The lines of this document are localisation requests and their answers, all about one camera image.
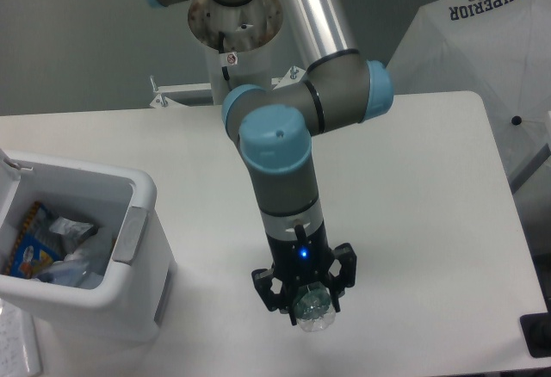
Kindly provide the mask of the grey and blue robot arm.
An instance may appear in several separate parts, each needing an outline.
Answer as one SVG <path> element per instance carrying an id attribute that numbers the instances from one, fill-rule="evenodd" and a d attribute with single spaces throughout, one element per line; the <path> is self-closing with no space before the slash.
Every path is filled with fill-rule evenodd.
<path id="1" fill-rule="evenodd" d="M 257 199 L 272 264 L 251 274 L 268 310 L 322 331 L 356 281 L 350 244 L 330 247 L 312 139 L 385 114 L 393 85 L 362 58 L 340 0 L 147 0 L 189 3 L 188 24 L 214 54 L 213 99 Z"/>

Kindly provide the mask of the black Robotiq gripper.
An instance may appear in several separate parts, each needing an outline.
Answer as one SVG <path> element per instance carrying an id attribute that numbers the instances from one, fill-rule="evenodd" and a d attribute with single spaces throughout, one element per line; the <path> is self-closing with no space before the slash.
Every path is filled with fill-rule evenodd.
<path id="1" fill-rule="evenodd" d="M 311 235 L 300 232 L 292 240 L 280 240 L 267 235 L 273 258 L 271 269 L 255 269 L 251 272 L 254 288 L 270 312 L 278 310 L 287 314 L 291 325 L 297 325 L 294 301 L 298 288 L 320 282 L 329 291 L 331 303 L 340 312 L 339 299 L 346 288 L 356 283 L 357 256 L 350 243 L 343 243 L 335 249 L 328 245 L 325 226 Z M 331 273 L 332 264 L 337 261 L 340 269 L 337 275 Z M 282 283 L 276 294 L 271 288 L 273 280 Z"/>

